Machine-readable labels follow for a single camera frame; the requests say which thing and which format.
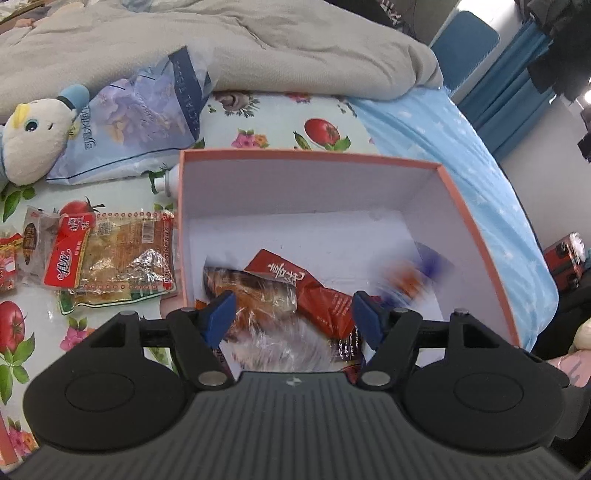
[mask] snack package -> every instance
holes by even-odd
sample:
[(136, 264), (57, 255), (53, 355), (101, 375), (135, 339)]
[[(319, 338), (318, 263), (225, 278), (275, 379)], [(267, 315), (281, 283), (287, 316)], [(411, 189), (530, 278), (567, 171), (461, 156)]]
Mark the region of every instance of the snack package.
[(243, 370), (256, 372), (328, 372), (334, 363), (327, 339), (306, 320), (291, 316), (262, 332), (241, 331), (229, 344), (233, 360)]
[(84, 213), (60, 224), (44, 284), (60, 310), (132, 303), (176, 289), (168, 212)]
[(328, 338), (347, 339), (353, 331), (352, 297), (324, 288), (307, 270), (264, 249), (257, 253), (245, 270), (272, 275), (276, 280), (294, 285), (298, 311)]
[(416, 242), (418, 257), (410, 251), (382, 257), (375, 287), (382, 305), (389, 308), (413, 308), (428, 286), (451, 267), (451, 263), (426, 245)]
[(17, 286), (17, 252), (22, 244), (22, 236), (13, 230), (0, 232), (0, 292), (12, 290)]
[(22, 250), (18, 269), (23, 283), (43, 283), (47, 261), (51, 255), (60, 224), (58, 213), (45, 212), (40, 208), (28, 206), (22, 226)]
[(228, 331), (259, 331), (273, 327), (286, 314), (296, 312), (295, 288), (283, 281), (262, 278), (241, 270), (203, 268), (203, 284), (211, 300), (226, 290), (236, 294), (236, 320)]

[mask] red snack bag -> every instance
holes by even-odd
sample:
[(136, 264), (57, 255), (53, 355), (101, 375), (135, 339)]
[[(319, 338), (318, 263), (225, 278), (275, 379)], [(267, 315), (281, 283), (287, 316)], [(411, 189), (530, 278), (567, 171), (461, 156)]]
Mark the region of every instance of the red snack bag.
[(307, 270), (264, 249), (256, 254), (245, 270), (273, 275), (276, 280), (294, 285), (298, 311), (328, 338), (346, 339), (353, 330), (353, 298), (332, 288), (324, 288)]
[(86, 242), (94, 224), (94, 212), (65, 216), (60, 221), (43, 279), (46, 286), (58, 288), (78, 286)]

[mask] plush toy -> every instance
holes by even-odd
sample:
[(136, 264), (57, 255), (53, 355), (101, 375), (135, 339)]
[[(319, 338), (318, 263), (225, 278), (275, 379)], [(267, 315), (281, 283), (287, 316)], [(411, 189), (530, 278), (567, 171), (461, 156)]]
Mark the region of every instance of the plush toy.
[(72, 123), (89, 100), (86, 87), (71, 85), (56, 98), (19, 104), (0, 137), (6, 178), (22, 186), (47, 175), (66, 147)]

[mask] blue sheet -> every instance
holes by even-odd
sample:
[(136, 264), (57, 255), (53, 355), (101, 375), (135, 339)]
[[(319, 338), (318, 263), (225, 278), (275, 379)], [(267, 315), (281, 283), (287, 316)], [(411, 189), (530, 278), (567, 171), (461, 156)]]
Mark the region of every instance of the blue sheet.
[(531, 350), (556, 312), (558, 292), (511, 184), (470, 123), (443, 90), (350, 102), (380, 153), (447, 168), (500, 273), (521, 346)]

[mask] blue hat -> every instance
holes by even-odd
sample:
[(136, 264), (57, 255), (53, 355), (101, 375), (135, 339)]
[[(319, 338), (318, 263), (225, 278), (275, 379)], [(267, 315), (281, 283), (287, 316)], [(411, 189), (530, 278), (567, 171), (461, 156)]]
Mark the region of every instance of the blue hat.
[(57, 99), (64, 102), (70, 110), (76, 110), (76, 113), (80, 113), (90, 102), (90, 93), (88, 88), (83, 85), (70, 85), (60, 92)]

